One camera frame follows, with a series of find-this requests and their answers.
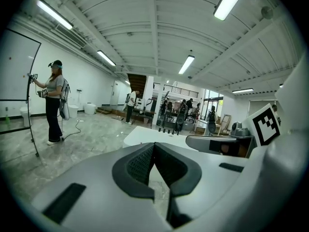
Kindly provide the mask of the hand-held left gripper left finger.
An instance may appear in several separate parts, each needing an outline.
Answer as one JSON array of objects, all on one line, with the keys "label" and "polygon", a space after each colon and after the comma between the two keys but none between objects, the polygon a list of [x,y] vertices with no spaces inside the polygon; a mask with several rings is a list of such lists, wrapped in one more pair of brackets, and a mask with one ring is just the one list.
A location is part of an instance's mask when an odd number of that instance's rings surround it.
[{"label": "hand-held left gripper left finger", "polygon": [[51,181],[32,205],[57,225],[154,225],[153,149],[140,144],[87,158]]}]

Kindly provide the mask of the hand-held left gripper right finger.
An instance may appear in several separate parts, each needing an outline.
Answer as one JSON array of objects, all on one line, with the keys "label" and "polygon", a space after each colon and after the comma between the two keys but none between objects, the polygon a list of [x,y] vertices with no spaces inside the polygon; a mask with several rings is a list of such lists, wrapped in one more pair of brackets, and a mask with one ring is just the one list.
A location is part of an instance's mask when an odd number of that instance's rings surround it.
[{"label": "hand-held left gripper right finger", "polygon": [[154,161],[169,187],[167,221],[178,228],[202,218],[239,215],[258,179],[264,147],[247,159],[155,143]]}]

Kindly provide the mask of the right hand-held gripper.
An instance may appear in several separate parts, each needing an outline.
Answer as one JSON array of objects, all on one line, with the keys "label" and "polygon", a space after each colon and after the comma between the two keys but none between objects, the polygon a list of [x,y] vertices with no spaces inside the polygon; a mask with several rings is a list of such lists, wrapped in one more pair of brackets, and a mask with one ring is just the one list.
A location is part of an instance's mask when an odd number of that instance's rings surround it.
[{"label": "right hand-held gripper", "polygon": [[249,158],[242,171],[243,226],[301,226],[309,208],[309,57],[304,54],[275,94],[288,128],[272,109],[253,116],[258,136],[187,136],[204,153]]}]

